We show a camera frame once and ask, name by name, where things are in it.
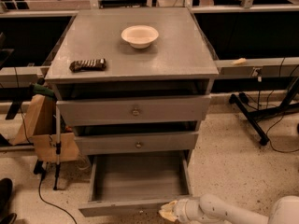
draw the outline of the drawer knob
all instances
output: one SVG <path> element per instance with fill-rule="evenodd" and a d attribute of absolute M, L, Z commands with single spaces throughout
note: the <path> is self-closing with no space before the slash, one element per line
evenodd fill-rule
<path fill-rule="evenodd" d="M 136 148 L 142 148 L 143 144 L 141 142 L 137 142 L 137 143 L 135 143 L 135 147 Z"/>
<path fill-rule="evenodd" d="M 134 116 L 138 116 L 138 115 L 140 115 L 140 110 L 139 110 L 138 108 L 134 108 L 134 109 L 132 110 L 132 115 L 134 115 Z"/>

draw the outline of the gray metal drawer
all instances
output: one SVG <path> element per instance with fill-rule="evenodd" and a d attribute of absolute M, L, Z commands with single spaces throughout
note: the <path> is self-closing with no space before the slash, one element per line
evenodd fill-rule
<path fill-rule="evenodd" d="M 149 123 L 202 120 L 209 95 L 175 98 L 121 98 L 59 101 L 57 106 L 67 125 Z"/>
<path fill-rule="evenodd" d="M 187 164 L 180 151 L 95 156 L 85 217 L 157 212 L 192 195 Z"/>
<path fill-rule="evenodd" d="M 75 137 L 83 155 L 194 149 L 197 133 L 140 133 Z"/>

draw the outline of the open drawer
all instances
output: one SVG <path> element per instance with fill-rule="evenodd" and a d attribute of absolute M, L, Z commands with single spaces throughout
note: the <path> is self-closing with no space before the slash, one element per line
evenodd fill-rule
<path fill-rule="evenodd" d="M 157 212 L 192 195 L 183 151 L 99 155 L 93 159 L 85 217 Z"/>

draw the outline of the tile floor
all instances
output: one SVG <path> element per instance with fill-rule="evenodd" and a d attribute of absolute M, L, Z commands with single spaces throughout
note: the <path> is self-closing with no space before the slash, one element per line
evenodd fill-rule
<path fill-rule="evenodd" d="M 269 215 L 277 199 L 285 195 L 299 195 L 299 152 L 276 152 L 270 144 L 260 147 L 259 136 L 238 108 L 228 103 L 228 99 L 229 95 L 213 95 L 206 120 L 201 124 L 200 138 L 189 165 L 193 195 L 213 193 L 227 203 Z M 279 119 L 262 121 L 261 126 L 266 131 Z M 298 114 L 285 116 L 269 132 L 272 146 L 284 151 L 299 148 L 298 123 Z M 35 164 L 36 156 L 31 151 L 0 153 L 0 174 L 11 178 L 14 183 L 13 195 L 1 216 L 17 213 L 16 224 L 75 223 L 62 210 L 40 200 L 40 176 L 33 173 Z M 90 174 L 91 170 L 84 161 L 63 162 L 59 189 L 54 191 L 55 168 L 50 164 L 41 186 L 41 196 L 67 210 L 79 224 L 171 223 L 158 214 L 145 213 L 122 217 L 84 217 L 78 206 L 88 199 Z"/>

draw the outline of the white bowl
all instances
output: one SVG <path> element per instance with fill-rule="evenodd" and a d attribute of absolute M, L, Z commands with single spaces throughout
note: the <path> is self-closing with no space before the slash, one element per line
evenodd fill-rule
<path fill-rule="evenodd" d="M 159 36 L 156 29 L 151 26 L 130 26 L 121 33 L 121 38 L 135 49 L 147 48 Z"/>

